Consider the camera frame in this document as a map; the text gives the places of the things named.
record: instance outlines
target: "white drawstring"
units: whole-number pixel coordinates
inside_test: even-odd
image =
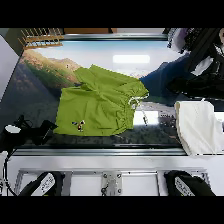
[[[145,125],[147,126],[148,125],[148,118],[147,118],[147,116],[146,116],[146,113],[145,113],[145,111],[143,110],[143,108],[142,108],[142,106],[141,106],[141,104],[140,104],[140,101],[139,100],[143,100],[143,99],[146,99],[146,98],[148,98],[148,96],[149,96],[149,93],[146,95],[146,96],[144,96],[144,97],[140,97],[140,96],[136,96],[136,97],[131,97],[131,99],[128,101],[128,104],[130,105],[131,104],[131,101],[133,101],[133,100],[135,100],[136,102],[137,102],[137,106],[139,106],[140,107],[140,110],[142,111],[142,113],[143,113],[143,120],[144,120],[144,122],[145,122]]]

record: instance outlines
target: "black bag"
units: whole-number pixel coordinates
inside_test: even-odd
[[[169,196],[215,196],[204,180],[185,171],[172,170],[164,177]]]

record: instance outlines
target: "green shorts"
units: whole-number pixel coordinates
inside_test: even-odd
[[[92,65],[75,71],[80,87],[62,89],[57,134],[110,136],[133,128],[135,100],[148,93],[141,81]],[[82,120],[82,131],[78,124]]]

